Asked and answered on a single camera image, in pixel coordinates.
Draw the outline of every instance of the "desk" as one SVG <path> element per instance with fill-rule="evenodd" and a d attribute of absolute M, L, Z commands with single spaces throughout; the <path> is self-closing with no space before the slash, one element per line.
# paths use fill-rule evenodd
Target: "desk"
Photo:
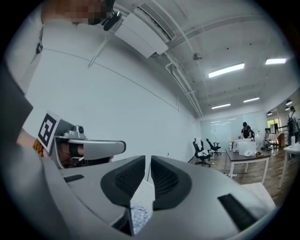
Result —
<path fill-rule="evenodd" d="M 286 165 L 287 165 L 289 153 L 292 153 L 295 155 L 300 155 L 300 142 L 295 143 L 295 146 L 293 148 L 292 148 L 292 146 L 288 146 L 286 148 L 283 148 L 283 150 L 285 151 L 285 164 L 283 166 L 282 176 L 281 176 L 281 180 L 280 180 L 278 188 L 281 188 L 282 183 L 283 183 L 283 178 L 285 176 Z"/>
<path fill-rule="evenodd" d="M 211 155 L 211 159 L 214 160 L 215 159 L 215 151 L 212 149 L 208 149 L 207 151 L 208 151 L 208 154 Z"/>
<path fill-rule="evenodd" d="M 263 152 L 263 153 L 264 153 L 264 156 L 262 156 L 262 157 L 257 157 L 256 155 L 251 156 L 251 157 L 246 157 L 246 156 L 240 155 L 238 152 L 233 152 L 233 151 L 229 151 L 229 149 L 226 149 L 226 159 L 225 159 L 224 171 L 226 170 L 227 158 L 229 158 L 230 162 L 231 162 L 231 167 L 230 167 L 230 172 L 229 172 L 230 178 L 233 177 L 233 169 L 234 169 L 235 164 L 246 164 L 245 173 L 247 173 L 249 163 L 257 163 L 257 162 L 266 161 L 266 165 L 265 165 L 263 176 L 262 176 L 262 184 L 263 184 L 264 180 L 266 178 L 267 170 L 268 170 L 269 157 L 271 156 L 270 152 Z"/>

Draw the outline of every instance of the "glass wall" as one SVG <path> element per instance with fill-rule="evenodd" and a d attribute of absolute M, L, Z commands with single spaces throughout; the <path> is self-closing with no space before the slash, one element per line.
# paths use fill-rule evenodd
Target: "glass wall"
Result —
<path fill-rule="evenodd" d="M 220 151 L 228 148 L 229 141 L 234 141 L 241 136 L 243 122 L 246 122 L 256 133 L 264 132 L 267 119 L 263 111 L 241 114 L 226 118 L 201 121 L 201 136 L 205 149 L 210 149 L 206 138 L 212 143 L 220 143 Z"/>

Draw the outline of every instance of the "white pipe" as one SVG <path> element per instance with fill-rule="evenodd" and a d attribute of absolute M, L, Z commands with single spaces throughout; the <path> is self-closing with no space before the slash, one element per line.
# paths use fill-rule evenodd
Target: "white pipe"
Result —
<path fill-rule="evenodd" d="M 94 61 L 96 60 L 96 58 L 98 57 L 100 51 L 102 50 L 102 48 L 105 46 L 105 44 L 107 43 L 107 41 L 109 40 L 109 38 L 106 38 L 104 39 L 104 42 L 100 45 L 100 47 L 97 49 L 96 51 L 96 54 L 93 56 L 92 60 L 90 61 L 89 65 L 88 65 L 88 68 L 90 68 Z"/>
<path fill-rule="evenodd" d="M 184 33 L 184 31 L 181 29 L 181 27 L 178 25 L 178 23 L 175 21 L 175 19 L 163 8 L 163 6 L 161 6 L 158 2 L 156 2 L 155 0 L 152 0 L 152 2 L 156 5 L 156 6 L 158 6 L 170 19 L 171 19 L 171 21 L 176 25 L 176 27 L 179 29 L 179 31 L 181 32 L 181 34 L 183 35 L 183 37 L 185 38 L 185 40 L 186 40 L 186 42 L 187 42 L 187 44 L 188 44 L 188 46 L 189 46 L 189 48 L 191 49 L 191 51 L 192 51 L 192 54 L 194 54 L 195 52 L 194 52 L 194 50 L 193 50 L 193 47 L 192 47 L 192 45 L 191 45 L 191 43 L 190 43 L 190 41 L 189 41 L 189 39 L 187 38 L 187 36 L 185 35 L 185 33 Z M 206 91 L 206 85 L 205 85 L 205 77 L 204 77 L 204 75 L 203 75 L 203 73 L 202 73 L 202 71 L 201 71 L 201 68 L 200 68 L 200 65 L 199 65 L 199 62 L 198 61 L 196 61 L 197 62 L 197 66 L 198 66 L 198 69 L 199 69 L 199 72 L 200 72 L 200 75 L 202 76 L 202 78 L 203 78 L 203 83 L 204 83 L 204 89 L 205 89 L 205 92 L 207 93 L 207 91 Z"/>
<path fill-rule="evenodd" d="M 179 83 L 178 79 L 177 79 L 175 76 L 173 76 L 172 72 L 171 72 L 168 68 L 166 68 L 166 70 L 169 72 L 169 74 L 170 74 L 172 77 L 175 78 L 175 80 L 177 81 L 177 83 L 178 83 L 178 85 L 180 86 L 181 90 L 182 90 L 183 92 L 186 92 L 185 87 Z M 199 114 L 198 109 L 196 108 L 196 106 L 194 105 L 194 103 L 191 101 L 190 97 L 189 97 L 188 95 L 186 95 L 186 96 L 187 96 L 187 99 L 189 100 L 190 104 L 192 105 L 192 107 L 195 109 L 196 113 Z"/>
<path fill-rule="evenodd" d="M 185 93 L 185 94 L 190 94 L 190 93 L 194 93 L 194 92 L 196 92 L 196 91 L 187 92 L 187 93 Z"/>
<path fill-rule="evenodd" d="M 184 83 L 188 86 L 189 90 L 190 90 L 190 91 L 193 91 L 193 89 L 192 89 L 191 86 L 189 85 L 187 79 L 184 77 L 182 71 L 180 70 L 180 71 L 178 71 L 178 73 L 179 73 L 179 75 L 181 76 L 181 78 L 183 79 Z M 199 108 L 199 110 L 200 110 L 200 112 L 201 112 L 201 114 L 202 114 L 201 107 L 199 106 L 199 103 L 198 103 L 198 100 L 196 99 L 195 94 L 192 93 L 192 96 L 193 96 L 193 99 L 195 99 L 195 102 L 196 102 L 196 104 L 197 104 L 197 107 Z"/>
<path fill-rule="evenodd" d="M 165 67 L 166 70 L 172 75 L 172 77 L 175 78 L 175 80 L 177 81 L 177 83 L 178 83 L 178 85 L 180 86 L 180 88 L 182 89 L 182 91 L 183 91 L 184 93 L 186 93 L 187 90 L 186 90 L 186 88 L 181 84 L 179 78 L 176 78 L 176 77 L 174 76 L 174 73 L 172 74 L 172 72 L 168 69 L 167 66 L 170 66 L 170 64 L 167 64 L 167 65 L 166 65 L 166 67 Z M 186 96 L 187 96 L 187 99 L 189 100 L 190 104 L 192 105 L 192 107 L 195 109 L 196 113 L 197 113 L 198 115 L 200 115 L 199 110 L 197 109 L 197 107 L 196 107 L 196 105 L 194 104 L 194 102 L 193 102 L 193 100 L 191 99 L 191 97 L 190 97 L 189 95 L 186 95 Z"/>
<path fill-rule="evenodd" d="M 170 61 L 170 63 L 167 64 L 166 67 L 165 67 L 166 70 L 167 70 L 168 72 L 170 72 L 170 71 L 168 70 L 167 67 L 170 66 L 170 65 L 172 65 L 172 64 L 173 64 L 173 65 L 176 67 L 176 69 L 177 69 L 177 67 L 179 66 L 178 63 L 175 62 L 175 60 L 171 57 L 170 54 L 168 54 L 168 53 L 165 52 L 165 55 L 166 55 L 166 57 L 167 57 L 167 58 L 169 59 L 169 61 Z M 190 88 L 190 85 L 188 84 L 188 82 L 186 81 L 185 76 L 182 75 L 182 76 L 180 76 L 180 77 L 183 79 L 183 81 L 185 81 L 185 83 L 186 83 L 186 85 L 189 87 L 190 91 L 193 91 L 193 90 Z M 179 78 L 177 79 L 177 82 L 179 83 L 179 86 L 181 86 L 181 89 L 182 89 L 183 85 L 182 85 L 181 81 L 179 80 Z M 192 106 L 195 108 L 196 112 L 201 116 L 201 115 L 202 115 L 202 111 L 201 111 L 201 108 L 200 108 L 200 106 L 199 106 L 199 103 L 198 103 L 197 99 L 195 98 L 194 93 L 192 93 L 192 95 L 193 95 L 194 98 L 191 98 L 190 95 L 186 95 L 186 96 L 187 96 L 187 98 L 189 99 L 189 101 L 190 101 L 190 103 L 192 104 Z"/>

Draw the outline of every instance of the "white wall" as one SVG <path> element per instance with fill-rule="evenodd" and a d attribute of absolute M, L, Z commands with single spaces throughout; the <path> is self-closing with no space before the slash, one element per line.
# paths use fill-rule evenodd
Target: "white wall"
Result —
<path fill-rule="evenodd" d="M 210 149 L 210 146 L 205 141 L 208 138 L 211 143 L 220 143 L 220 150 L 224 151 L 228 147 L 229 141 L 233 141 L 241 135 L 243 122 L 247 122 L 254 132 L 264 132 L 264 129 L 267 127 L 267 118 L 262 109 L 262 104 L 245 105 L 242 108 L 216 112 L 201 117 L 201 135 L 204 148 Z"/>
<path fill-rule="evenodd" d="M 80 28 L 46 25 L 42 59 L 26 95 L 34 109 L 25 130 L 36 136 L 51 110 L 82 125 L 89 139 L 125 141 L 126 152 L 115 160 L 146 155 L 146 173 L 151 155 L 169 153 L 187 162 L 195 153 L 192 141 L 200 135 L 200 123 L 164 66 L 113 38 L 88 69 L 90 53 L 101 44 L 93 35 L 100 29 Z"/>

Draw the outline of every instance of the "window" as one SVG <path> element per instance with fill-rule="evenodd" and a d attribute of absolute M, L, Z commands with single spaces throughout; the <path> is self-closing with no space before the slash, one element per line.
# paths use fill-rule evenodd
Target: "window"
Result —
<path fill-rule="evenodd" d="M 268 121 L 268 128 L 270 128 L 271 125 L 277 123 L 278 127 L 280 127 L 280 122 L 279 122 L 279 118 L 273 119 L 273 120 L 269 120 Z"/>

